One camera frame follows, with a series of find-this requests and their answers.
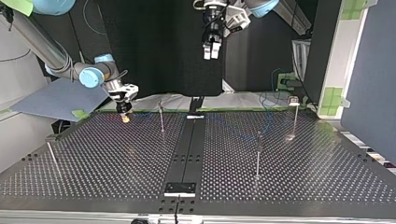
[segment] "cable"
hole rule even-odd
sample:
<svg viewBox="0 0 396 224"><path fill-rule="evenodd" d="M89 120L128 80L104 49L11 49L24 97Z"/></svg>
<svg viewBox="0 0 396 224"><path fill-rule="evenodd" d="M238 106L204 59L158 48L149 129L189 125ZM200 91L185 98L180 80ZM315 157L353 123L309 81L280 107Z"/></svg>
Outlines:
<svg viewBox="0 0 396 224"><path fill-rule="evenodd" d="M29 49L26 53L24 53L23 55L21 55L21 56L19 56L19 57L16 57L16 58L1 60L0 63L15 61L15 60L24 58L24 57L26 57L26 56L30 53L30 51L31 51L31 50Z"/></svg>
<svg viewBox="0 0 396 224"><path fill-rule="evenodd" d="M105 33L102 33L102 32L99 32L99 31L93 29L93 28L90 26L90 24L88 23L87 15L85 14L85 11L86 11L86 9L87 9L87 5L88 5L88 2L89 2L89 1L90 1L90 0L85 1L84 8L82 9L82 15L83 15L83 17L84 17L85 24L87 24L87 26L90 27L90 29L91 29L92 31L94 31L95 33L97 33L97 34L99 34L99 35L106 35Z"/></svg>
<svg viewBox="0 0 396 224"><path fill-rule="evenodd" d="M283 70L282 68L277 68L271 73L271 88L272 88L272 92L273 92L274 98L276 98L277 101L273 105L265 105L264 102L267 100L267 93L264 91L264 92L262 92L262 94L259 97L259 102L262 104L262 106L272 107L272 106L277 105L279 103L279 100L287 100L287 99L280 99L280 93L281 92L279 92L278 96L276 97L276 91L275 91L275 86L274 86L274 74L275 74L276 71L285 72L285 70Z"/></svg>
<svg viewBox="0 0 396 224"><path fill-rule="evenodd" d="M79 52L81 52L82 57L83 57L87 62L93 64L93 62L85 56L84 52L82 52L82 47L81 47L81 44L79 43L79 38L78 38L78 35L77 35L76 26L75 26L75 24L74 24L73 18L72 18L72 16L70 15L70 12L68 12L67 14L69 15L69 19L70 19L70 21L71 21L71 23L72 23L72 29L73 29L73 33L75 34L75 38L76 38L76 40L77 40L77 45L78 45Z"/></svg>
<svg viewBox="0 0 396 224"><path fill-rule="evenodd" d="M291 18L291 26L290 26L290 39L291 40L293 39L293 25L294 25L294 20L295 20L295 17L296 17L296 11L297 11L298 2L299 1L296 0L296 5L294 6L294 10L293 10L293 17ZM296 62L296 59L294 58L294 53L291 54L291 58L293 60L293 66L296 68L296 74L297 74L298 78L300 79L300 82L301 82L301 84L303 86L303 89L305 91L306 96L308 97L309 100L311 100L312 105L318 111L318 107L315 105L314 101L312 100L311 96L309 95L308 91L306 90L306 87L305 87L305 85L303 83L303 80L301 79L300 72L297 69L297 62Z"/></svg>

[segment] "green tape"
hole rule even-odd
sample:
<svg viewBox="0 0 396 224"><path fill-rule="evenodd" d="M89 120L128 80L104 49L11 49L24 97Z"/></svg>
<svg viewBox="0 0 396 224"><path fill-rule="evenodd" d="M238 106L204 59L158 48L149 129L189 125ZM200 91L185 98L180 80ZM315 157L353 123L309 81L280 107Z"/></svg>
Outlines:
<svg viewBox="0 0 396 224"><path fill-rule="evenodd" d="M90 114L88 114L87 112L85 112L82 109L73 110L72 114L74 117L76 117L78 119L86 119L87 117L90 116Z"/></svg>
<svg viewBox="0 0 396 224"><path fill-rule="evenodd" d="M324 90L324 96L319 111L320 115L335 116L341 105L343 88L329 87Z"/></svg>
<svg viewBox="0 0 396 224"><path fill-rule="evenodd" d="M33 11L33 0L1 0L6 6L15 9L26 16L30 16Z"/></svg>
<svg viewBox="0 0 396 224"><path fill-rule="evenodd" d="M283 85L280 83L280 81L282 79L286 79L286 80L296 80L296 76L294 75L294 73L283 73L283 74L279 74L277 75L277 89L280 91L294 91L294 87L290 87L288 88L286 85Z"/></svg>
<svg viewBox="0 0 396 224"><path fill-rule="evenodd" d="M366 0L345 0L341 20L359 20L366 5Z"/></svg>
<svg viewBox="0 0 396 224"><path fill-rule="evenodd" d="M11 109L0 110L0 115L6 114L6 113L9 113L9 112L12 112L12 110Z"/></svg>

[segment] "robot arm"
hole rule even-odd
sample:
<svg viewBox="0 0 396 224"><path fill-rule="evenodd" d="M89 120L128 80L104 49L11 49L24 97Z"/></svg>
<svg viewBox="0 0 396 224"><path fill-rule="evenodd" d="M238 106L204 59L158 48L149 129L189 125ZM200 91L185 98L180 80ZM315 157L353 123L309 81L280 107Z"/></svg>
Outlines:
<svg viewBox="0 0 396 224"><path fill-rule="evenodd" d="M74 63L66 50L54 41L38 24L18 11L7 8L0 16L3 24L10 24L10 30L19 35L25 44L46 65L46 70L56 77L79 80L87 88L102 86L117 103L117 112L124 122L131 112L132 100L139 89L132 84L122 84L116 63L110 54L96 57L95 64Z"/></svg>
<svg viewBox="0 0 396 224"><path fill-rule="evenodd" d="M195 0L193 7L204 11L204 59L217 59L223 38L248 28L250 14L261 18L278 3L279 0Z"/></svg>

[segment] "white wall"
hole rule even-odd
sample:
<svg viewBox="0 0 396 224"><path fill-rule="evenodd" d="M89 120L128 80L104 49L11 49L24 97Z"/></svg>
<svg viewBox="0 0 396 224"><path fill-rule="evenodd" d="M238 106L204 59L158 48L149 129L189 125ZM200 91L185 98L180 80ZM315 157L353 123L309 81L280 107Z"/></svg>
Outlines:
<svg viewBox="0 0 396 224"><path fill-rule="evenodd" d="M0 172L45 144L53 119L4 112L25 96L47 85L36 56L0 22Z"/></svg>
<svg viewBox="0 0 396 224"><path fill-rule="evenodd" d="M343 88L342 96L347 97L367 12L368 8L364 9L359 20L338 22L318 108L321 108L325 88ZM343 110L344 108L340 106L336 116L323 116L320 112L318 116L321 119L340 119Z"/></svg>
<svg viewBox="0 0 396 224"><path fill-rule="evenodd" d="M8 31L0 22L0 110L18 102L24 96L47 85L46 79L33 52L15 61L1 62L17 58L28 52L28 48L17 35Z"/></svg>

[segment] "end effector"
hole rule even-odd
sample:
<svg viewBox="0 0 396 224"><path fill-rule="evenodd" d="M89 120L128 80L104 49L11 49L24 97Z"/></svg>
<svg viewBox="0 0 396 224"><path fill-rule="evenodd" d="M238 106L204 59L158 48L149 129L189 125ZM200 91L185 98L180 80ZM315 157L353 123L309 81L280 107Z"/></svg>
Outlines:
<svg viewBox="0 0 396 224"><path fill-rule="evenodd" d="M203 3L202 7L197 6L199 2ZM279 0L195 0L194 8L204 11L204 58L217 59L224 37L246 29L250 14L261 18L278 3Z"/></svg>
<svg viewBox="0 0 396 224"><path fill-rule="evenodd" d="M119 70L110 54L95 57L95 64L75 63L70 68L63 68L67 73L73 71L72 79L78 79L87 88L102 86L109 97L116 102L117 112L124 122L129 122L128 113L132 112L132 100L139 92L139 88L132 84L123 84L121 78L127 71L119 73ZM47 67L47 70L55 76L64 77L60 73Z"/></svg>

